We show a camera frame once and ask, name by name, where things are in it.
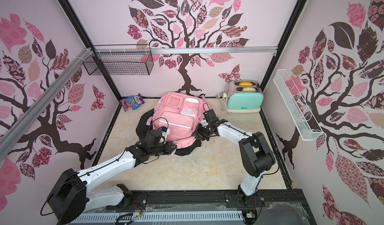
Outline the pink backpack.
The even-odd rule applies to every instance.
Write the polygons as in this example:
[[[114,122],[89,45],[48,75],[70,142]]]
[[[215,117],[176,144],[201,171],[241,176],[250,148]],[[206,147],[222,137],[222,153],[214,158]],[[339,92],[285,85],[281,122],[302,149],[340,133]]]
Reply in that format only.
[[[196,141],[193,133],[204,119],[204,103],[198,97],[169,92],[158,101],[146,125],[152,125],[154,129],[164,126],[170,130],[167,141],[178,149],[190,147]]]

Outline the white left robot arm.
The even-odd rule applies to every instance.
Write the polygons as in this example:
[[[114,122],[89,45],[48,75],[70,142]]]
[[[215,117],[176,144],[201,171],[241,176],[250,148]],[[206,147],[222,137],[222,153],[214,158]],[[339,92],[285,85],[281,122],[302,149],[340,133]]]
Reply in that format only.
[[[69,224],[83,212],[101,207],[129,208],[134,198],[125,185],[101,190],[97,187],[124,171],[146,163],[151,156],[173,154],[177,146],[166,138],[166,132],[150,130],[144,139],[103,163],[78,172],[73,169],[64,171],[46,200],[58,224]]]

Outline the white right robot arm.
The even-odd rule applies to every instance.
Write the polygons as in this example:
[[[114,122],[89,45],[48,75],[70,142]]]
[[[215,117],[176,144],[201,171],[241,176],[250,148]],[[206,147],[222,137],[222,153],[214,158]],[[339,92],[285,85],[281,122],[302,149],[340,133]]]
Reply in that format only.
[[[233,126],[225,119],[203,121],[193,133],[201,141],[208,141],[213,136],[226,138],[239,146],[246,175],[240,184],[242,194],[246,197],[254,195],[267,172],[276,163],[275,155],[270,149],[263,133],[250,133]]]

